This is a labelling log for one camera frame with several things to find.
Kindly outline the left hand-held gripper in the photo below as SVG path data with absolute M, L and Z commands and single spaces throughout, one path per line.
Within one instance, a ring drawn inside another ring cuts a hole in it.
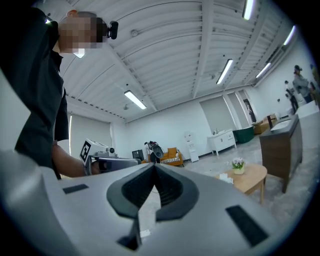
M 114 147 L 88 138 L 85 139 L 79 154 L 85 175 L 92 175 L 92 159 L 99 162 L 100 173 L 114 172 L 141 164 L 140 159 L 117 157 Z

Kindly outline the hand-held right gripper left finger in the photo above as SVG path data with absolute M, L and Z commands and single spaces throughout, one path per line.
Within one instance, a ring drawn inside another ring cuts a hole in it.
M 45 256 L 152 256 L 137 218 L 107 200 L 110 174 L 57 180 L 14 151 L 0 154 L 0 204 L 18 232 Z

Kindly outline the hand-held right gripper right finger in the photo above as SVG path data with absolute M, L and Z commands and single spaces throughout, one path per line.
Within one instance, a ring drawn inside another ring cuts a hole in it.
M 139 256 L 268 256 L 282 249 L 295 223 L 281 225 L 260 203 L 215 177 L 168 166 L 195 183 L 199 196 L 181 219 L 160 221 Z

